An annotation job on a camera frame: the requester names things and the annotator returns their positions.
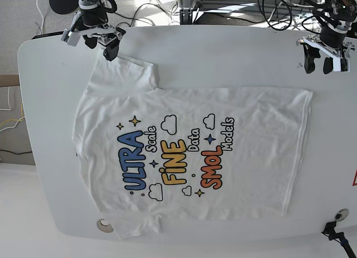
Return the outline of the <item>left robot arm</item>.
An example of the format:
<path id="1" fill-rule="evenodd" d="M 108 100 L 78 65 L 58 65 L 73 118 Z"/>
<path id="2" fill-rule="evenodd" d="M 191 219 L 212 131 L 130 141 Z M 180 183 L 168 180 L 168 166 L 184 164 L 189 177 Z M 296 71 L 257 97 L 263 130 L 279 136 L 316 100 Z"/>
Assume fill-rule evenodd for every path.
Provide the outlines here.
<path id="1" fill-rule="evenodd" d="M 356 46 L 345 41 L 345 38 L 356 38 L 356 0 L 301 0 L 302 4 L 292 3 L 289 0 L 279 0 L 288 10 L 289 23 L 282 28 L 270 24 L 265 11 L 265 0 L 257 0 L 258 9 L 264 21 L 275 31 L 287 30 L 293 21 L 292 9 L 306 7 L 312 15 L 301 22 L 301 26 L 313 35 L 305 36 L 297 41 L 303 46 L 307 74 L 315 70 L 315 59 L 321 57 L 320 52 L 327 55 L 324 61 L 324 74 L 330 72 L 350 71 L 350 52 Z"/>

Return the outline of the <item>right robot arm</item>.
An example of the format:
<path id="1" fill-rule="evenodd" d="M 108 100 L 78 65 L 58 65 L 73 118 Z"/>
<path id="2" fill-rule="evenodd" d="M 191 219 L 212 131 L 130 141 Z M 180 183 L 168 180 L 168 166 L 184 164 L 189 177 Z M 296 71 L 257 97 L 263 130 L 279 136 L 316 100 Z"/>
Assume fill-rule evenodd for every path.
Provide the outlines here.
<path id="1" fill-rule="evenodd" d="M 106 52 L 119 49 L 125 30 L 109 24 L 108 14 L 116 13 L 115 0 L 78 0 L 79 10 L 75 13 L 71 27 L 65 30 L 61 40 L 76 46 L 81 38 L 93 49 L 97 44 L 105 47 Z"/>

